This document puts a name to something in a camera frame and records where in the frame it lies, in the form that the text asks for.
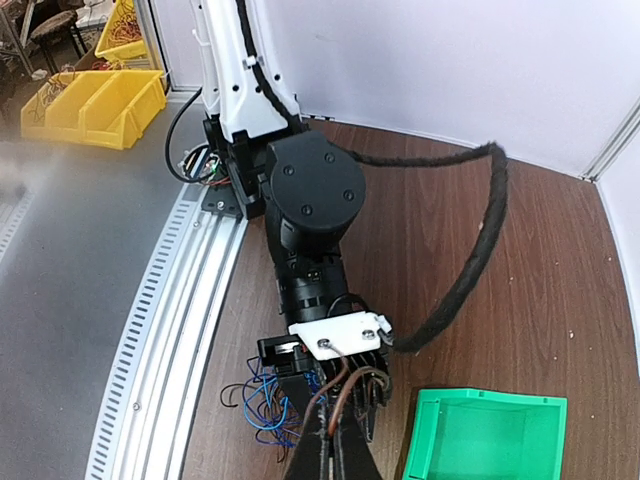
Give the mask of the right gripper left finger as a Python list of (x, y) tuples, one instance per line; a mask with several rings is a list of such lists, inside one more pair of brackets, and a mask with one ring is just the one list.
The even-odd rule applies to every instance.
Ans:
[(301, 436), (284, 474), (285, 480), (327, 480), (330, 466), (328, 434), (331, 402), (314, 396), (305, 412)]

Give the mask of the green bin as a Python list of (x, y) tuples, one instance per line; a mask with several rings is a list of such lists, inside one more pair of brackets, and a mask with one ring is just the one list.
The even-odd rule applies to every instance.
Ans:
[(559, 479), (568, 400), (422, 389), (405, 479)]

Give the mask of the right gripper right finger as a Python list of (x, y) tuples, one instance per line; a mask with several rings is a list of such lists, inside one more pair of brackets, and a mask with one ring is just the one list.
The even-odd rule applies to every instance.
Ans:
[(382, 480), (365, 437), (351, 414), (340, 418), (332, 443), (335, 479)]

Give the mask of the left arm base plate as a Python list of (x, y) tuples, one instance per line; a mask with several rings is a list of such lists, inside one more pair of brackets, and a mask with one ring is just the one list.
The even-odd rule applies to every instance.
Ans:
[(207, 113), (202, 121), (205, 140), (189, 148), (180, 161), (172, 158), (172, 139), (181, 117), (203, 96), (198, 88), (180, 107), (165, 136), (163, 154), (169, 173), (185, 185), (206, 189), (202, 209), (230, 217), (257, 218), (265, 212), (259, 180), (260, 145), (245, 134), (227, 141), (219, 114)]

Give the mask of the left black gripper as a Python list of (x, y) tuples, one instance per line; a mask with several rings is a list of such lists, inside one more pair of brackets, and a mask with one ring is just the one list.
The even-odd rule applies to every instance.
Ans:
[(355, 379), (353, 411), (367, 443), (374, 438), (376, 414), (392, 395), (387, 339), (378, 350), (318, 361), (288, 327), (359, 311), (370, 312), (366, 302), (349, 291), (346, 273), (338, 249), (316, 256), (305, 256), (286, 249), (272, 252), (279, 294), (279, 313), (287, 333), (257, 342), (261, 364), (272, 369), (276, 381), (299, 414), (312, 396), (328, 386), (329, 400), (338, 399), (347, 379)]

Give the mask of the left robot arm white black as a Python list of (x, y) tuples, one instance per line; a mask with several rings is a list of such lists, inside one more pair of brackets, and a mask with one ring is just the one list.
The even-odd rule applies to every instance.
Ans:
[(391, 394), (388, 322), (348, 287), (340, 242), (366, 197), (355, 159), (303, 122), (284, 83), (257, 1), (196, 1), (204, 129), (241, 212), (263, 217), (284, 336), (262, 340), (263, 361), (299, 410), (316, 373), (344, 396), (363, 435)]

